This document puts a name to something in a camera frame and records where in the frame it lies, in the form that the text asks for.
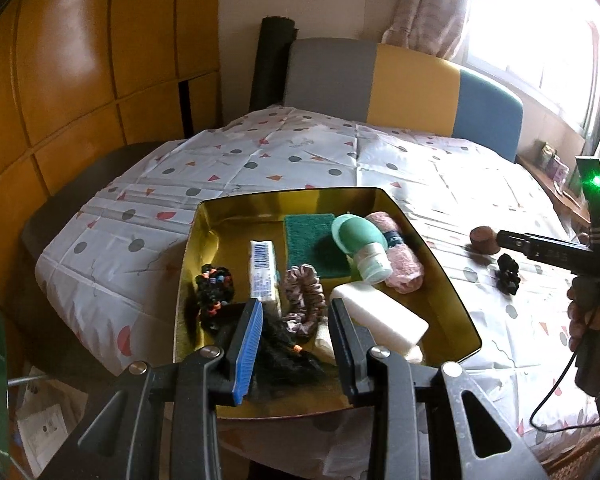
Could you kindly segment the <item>person's right hand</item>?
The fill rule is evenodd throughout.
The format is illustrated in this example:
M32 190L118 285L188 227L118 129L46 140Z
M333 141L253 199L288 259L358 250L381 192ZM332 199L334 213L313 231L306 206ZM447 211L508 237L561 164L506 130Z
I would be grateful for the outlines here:
M600 306L585 312L577 300L576 289L571 286L567 297L570 304L567 309L569 323L569 349L575 352L584 337L585 330L600 330Z

